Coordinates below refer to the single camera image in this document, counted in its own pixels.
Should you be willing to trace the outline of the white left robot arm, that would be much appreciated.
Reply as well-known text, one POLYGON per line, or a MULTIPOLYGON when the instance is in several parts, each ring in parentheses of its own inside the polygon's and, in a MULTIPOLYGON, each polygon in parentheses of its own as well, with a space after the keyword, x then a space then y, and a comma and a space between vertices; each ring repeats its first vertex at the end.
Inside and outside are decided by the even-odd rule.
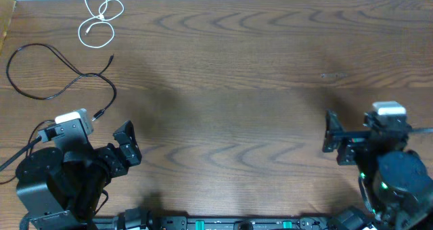
POLYGON ((5 161, 5 169, 22 154, 16 168, 16 193, 27 209, 21 229, 151 229, 150 211, 127 210, 103 221, 95 216, 103 206, 104 189, 130 167, 141 163, 133 123, 128 120, 113 134, 116 145, 93 148, 84 123, 76 118, 35 127, 28 144, 5 161))

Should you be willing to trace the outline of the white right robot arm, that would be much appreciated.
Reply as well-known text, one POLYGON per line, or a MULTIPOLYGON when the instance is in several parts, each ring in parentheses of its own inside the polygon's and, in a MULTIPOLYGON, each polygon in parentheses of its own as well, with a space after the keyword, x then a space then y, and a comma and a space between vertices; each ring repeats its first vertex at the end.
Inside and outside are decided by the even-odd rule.
POLYGON ((363 226, 376 229, 431 229, 432 178, 413 150, 407 150, 414 130, 406 112, 384 108, 365 114, 365 131, 347 131, 329 110, 323 152, 336 151, 338 165, 355 165, 359 188, 372 218, 363 226))

